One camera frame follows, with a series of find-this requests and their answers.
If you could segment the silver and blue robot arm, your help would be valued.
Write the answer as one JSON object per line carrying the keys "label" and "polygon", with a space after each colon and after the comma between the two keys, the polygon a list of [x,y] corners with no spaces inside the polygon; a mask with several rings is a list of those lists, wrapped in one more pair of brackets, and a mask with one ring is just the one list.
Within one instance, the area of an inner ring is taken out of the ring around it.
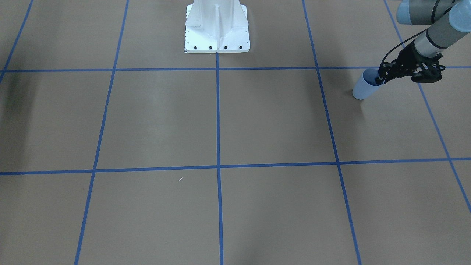
{"label": "silver and blue robot arm", "polygon": [[469,0],[402,0],[396,20],[428,28],[407,39],[408,45],[392,62],[382,60],[375,82],[410,77],[415,83],[435,83],[445,70],[439,62],[443,51],[471,31],[471,4]]}

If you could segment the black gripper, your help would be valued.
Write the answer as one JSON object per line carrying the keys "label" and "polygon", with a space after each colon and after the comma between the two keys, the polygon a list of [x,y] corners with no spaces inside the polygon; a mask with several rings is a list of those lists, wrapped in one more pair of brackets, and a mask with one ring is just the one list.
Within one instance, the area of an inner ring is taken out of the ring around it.
{"label": "black gripper", "polygon": [[427,57],[423,56],[415,45],[409,43],[391,63],[381,63],[376,77],[377,85],[384,85],[399,76],[423,76],[424,63]]}

